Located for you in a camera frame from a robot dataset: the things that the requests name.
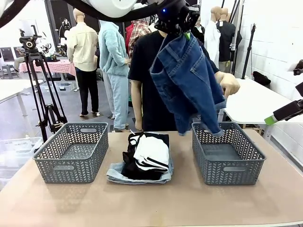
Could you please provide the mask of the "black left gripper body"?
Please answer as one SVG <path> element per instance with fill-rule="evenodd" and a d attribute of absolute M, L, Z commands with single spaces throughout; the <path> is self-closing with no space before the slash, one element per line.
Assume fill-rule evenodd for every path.
<path fill-rule="evenodd" d="M 188 33 L 200 16 L 200 6 L 190 6 L 185 0 L 166 0 L 157 11 L 155 28 L 166 34 Z"/>

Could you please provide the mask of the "person's left hand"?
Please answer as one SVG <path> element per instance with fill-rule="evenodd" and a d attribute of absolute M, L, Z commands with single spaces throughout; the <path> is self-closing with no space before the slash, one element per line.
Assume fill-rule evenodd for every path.
<path fill-rule="evenodd" d="M 240 89 L 240 84 L 237 79 L 230 73 L 217 72 L 215 74 L 217 82 L 220 84 L 225 99 L 236 94 Z"/>

